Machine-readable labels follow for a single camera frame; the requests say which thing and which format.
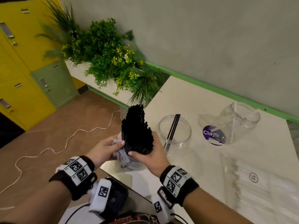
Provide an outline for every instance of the forearm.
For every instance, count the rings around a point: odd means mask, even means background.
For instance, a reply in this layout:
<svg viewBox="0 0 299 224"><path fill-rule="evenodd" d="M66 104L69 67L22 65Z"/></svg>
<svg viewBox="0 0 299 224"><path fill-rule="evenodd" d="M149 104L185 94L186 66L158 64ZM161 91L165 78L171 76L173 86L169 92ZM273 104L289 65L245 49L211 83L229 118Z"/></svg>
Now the forearm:
<svg viewBox="0 0 299 224"><path fill-rule="evenodd" d="M186 196L183 207L195 224L251 223L201 188L197 188Z"/></svg>
<svg viewBox="0 0 299 224"><path fill-rule="evenodd" d="M14 208L3 221L16 224L58 223L71 198L70 191L62 182L51 181Z"/></svg>

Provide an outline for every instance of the green cabinet door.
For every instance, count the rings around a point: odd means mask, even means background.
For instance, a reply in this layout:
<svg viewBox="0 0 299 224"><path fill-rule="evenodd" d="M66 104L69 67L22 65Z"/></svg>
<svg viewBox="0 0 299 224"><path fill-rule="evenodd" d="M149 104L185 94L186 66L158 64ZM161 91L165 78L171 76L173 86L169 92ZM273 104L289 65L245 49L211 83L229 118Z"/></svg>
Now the green cabinet door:
<svg viewBox="0 0 299 224"><path fill-rule="evenodd" d="M31 76L56 109L79 95L64 61L57 61L31 72Z"/></svg>

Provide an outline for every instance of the round purple sticker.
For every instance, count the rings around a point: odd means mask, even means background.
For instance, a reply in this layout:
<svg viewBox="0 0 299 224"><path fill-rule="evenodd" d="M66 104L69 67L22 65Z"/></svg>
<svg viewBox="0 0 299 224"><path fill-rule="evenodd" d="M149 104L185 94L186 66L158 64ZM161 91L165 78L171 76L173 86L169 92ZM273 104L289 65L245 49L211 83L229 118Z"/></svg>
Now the round purple sticker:
<svg viewBox="0 0 299 224"><path fill-rule="evenodd" d="M212 145L217 145L217 146L220 146L220 145L223 145L224 143L218 141L216 139L216 137L219 138L219 135L223 135L222 131L221 130L216 130L214 132L211 132L210 131L210 125L208 126L205 126L202 130L202 134L204 135L204 138L206 140L209 141L209 143L211 143Z"/></svg>

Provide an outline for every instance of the white cord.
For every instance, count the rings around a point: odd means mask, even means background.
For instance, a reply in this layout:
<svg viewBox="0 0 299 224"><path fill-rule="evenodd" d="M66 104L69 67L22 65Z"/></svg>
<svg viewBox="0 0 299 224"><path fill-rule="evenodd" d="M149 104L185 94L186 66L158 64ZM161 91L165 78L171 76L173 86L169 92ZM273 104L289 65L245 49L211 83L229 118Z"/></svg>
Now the white cord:
<svg viewBox="0 0 299 224"><path fill-rule="evenodd" d="M84 131L84 132L92 132L93 130L95 130L95 129L97 129L97 128L99 128L99 129L102 129L102 130L106 130L106 129L108 129L109 127L110 127L110 124L111 124L111 122L112 122L112 119L113 119L113 114L115 113L115 112L121 112L120 110L117 110L117 111L114 111L113 113L112 113L112 116L111 116L111 120L110 120L110 123L109 123L109 125L108 125L108 127L107 128L101 128L101 127L96 127L96 128L94 128L94 129L92 129L92 130L90 130L90 131L86 131L86 130L82 130L82 129L78 129L71 137L69 137L67 140L66 140L66 144L65 144L65 147L64 147L64 150L66 150L66 148L67 148L67 146L68 146L68 141L69 141L69 139L71 139L78 131ZM2 192L4 192L5 190L7 190L9 187L11 187L13 184L15 184L20 178L21 178L21 176L22 176L22 170L17 166L17 163L18 163L18 161L20 160L20 159L22 159L22 158L36 158L36 157L39 157L44 151L47 151L48 149L50 149L50 150L52 150L52 152L54 152L55 154L58 154L58 153L61 153L61 152L63 152L64 150L62 150L62 151L60 151L60 152L55 152L52 148L47 148L47 149L45 149L45 150L43 150L38 156L22 156L21 158L19 158L17 161L16 161L16 163L15 163L15 167L18 169L18 171L21 173L20 174L20 176L17 178L17 180L15 180L12 184L10 184L9 186L7 186L5 189L3 189L1 192L0 192L0 194L2 193ZM9 208L0 208L0 211L4 211L4 210L8 210L8 209L12 209L12 208L14 208L14 207L9 207Z"/></svg>

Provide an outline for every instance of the white device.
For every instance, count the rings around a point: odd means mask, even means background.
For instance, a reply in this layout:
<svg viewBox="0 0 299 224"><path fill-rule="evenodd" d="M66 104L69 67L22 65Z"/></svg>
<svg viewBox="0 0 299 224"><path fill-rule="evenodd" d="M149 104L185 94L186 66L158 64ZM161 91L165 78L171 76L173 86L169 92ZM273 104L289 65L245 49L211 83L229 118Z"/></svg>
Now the white device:
<svg viewBox="0 0 299 224"><path fill-rule="evenodd" d="M111 185L110 180L101 179L97 185L94 184L93 188L88 191L92 194L88 208L89 212L100 214L105 210Z"/></svg>
<svg viewBox="0 0 299 224"><path fill-rule="evenodd" d="M158 194L152 195L152 204L155 207L157 218L160 224L167 224L175 218L173 208L169 209Z"/></svg>

